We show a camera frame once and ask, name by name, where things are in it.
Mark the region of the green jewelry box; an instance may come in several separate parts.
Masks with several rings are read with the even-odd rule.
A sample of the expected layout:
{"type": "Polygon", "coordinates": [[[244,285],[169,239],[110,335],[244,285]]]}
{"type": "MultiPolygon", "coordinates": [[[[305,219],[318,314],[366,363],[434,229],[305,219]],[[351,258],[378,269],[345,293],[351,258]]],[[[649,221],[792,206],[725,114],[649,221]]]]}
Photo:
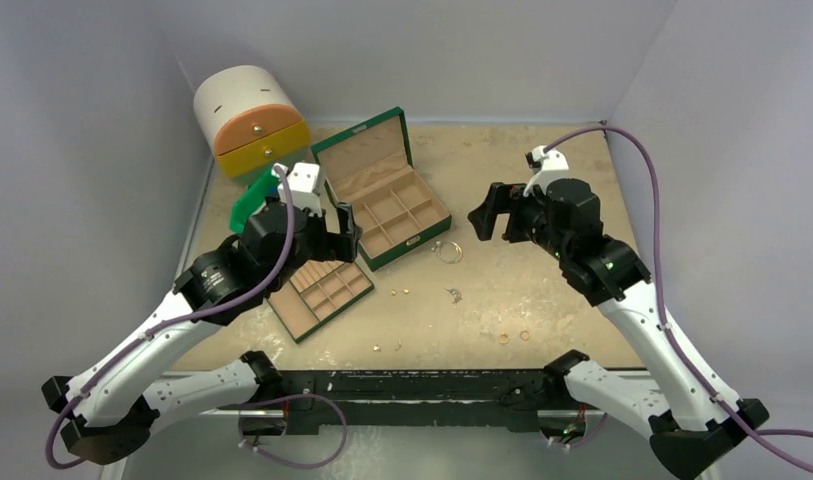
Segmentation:
{"type": "Polygon", "coordinates": [[[413,165],[405,112],[391,108],[311,146],[330,201],[352,206],[359,254],[377,271],[452,226],[413,165]]]}

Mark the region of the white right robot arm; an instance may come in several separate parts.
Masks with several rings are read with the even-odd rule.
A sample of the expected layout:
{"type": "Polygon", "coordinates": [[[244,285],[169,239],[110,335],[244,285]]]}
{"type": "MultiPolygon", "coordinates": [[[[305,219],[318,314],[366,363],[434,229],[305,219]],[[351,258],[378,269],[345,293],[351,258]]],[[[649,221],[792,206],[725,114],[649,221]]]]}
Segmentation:
{"type": "Polygon", "coordinates": [[[770,414],[743,398],[706,363],[666,308],[636,252],[603,231],[601,202],[588,183],[562,178],[527,193],[494,182],[468,215],[476,236],[491,239],[499,215],[509,243],[531,242],[558,262],[563,278],[614,325],[655,381],[653,389],[605,371],[572,350],[545,368],[543,392],[558,407],[594,406],[647,439],[663,467],[696,479],[770,414]]]}

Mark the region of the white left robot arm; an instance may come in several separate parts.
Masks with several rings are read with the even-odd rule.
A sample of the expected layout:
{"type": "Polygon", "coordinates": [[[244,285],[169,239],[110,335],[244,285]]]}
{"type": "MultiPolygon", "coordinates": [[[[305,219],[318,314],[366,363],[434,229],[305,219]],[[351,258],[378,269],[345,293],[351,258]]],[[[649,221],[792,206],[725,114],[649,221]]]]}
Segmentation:
{"type": "Polygon", "coordinates": [[[56,441],[74,465],[108,465],[170,424],[207,410],[289,406],[293,395],[260,351],[182,379],[166,379],[165,372],[279,291],[305,263],[354,261],[361,229],[350,205],[340,203],[336,211],[339,229],[331,232],[324,216],[308,208],[266,204],[241,234],[200,255],[151,316],[105,359],[79,375],[48,379],[42,393],[57,415],[45,446],[48,464],[63,468],[54,454],[56,441]]]}

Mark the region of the green jewelry tray insert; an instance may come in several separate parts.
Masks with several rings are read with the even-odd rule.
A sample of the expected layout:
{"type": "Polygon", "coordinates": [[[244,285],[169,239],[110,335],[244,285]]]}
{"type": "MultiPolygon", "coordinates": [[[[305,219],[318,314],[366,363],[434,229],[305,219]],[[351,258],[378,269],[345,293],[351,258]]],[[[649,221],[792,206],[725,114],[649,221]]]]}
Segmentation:
{"type": "Polygon", "coordinates": [[[268,298],[268,304],[299,344],[374,289],[355,263],[309,261],[268,298]]]}

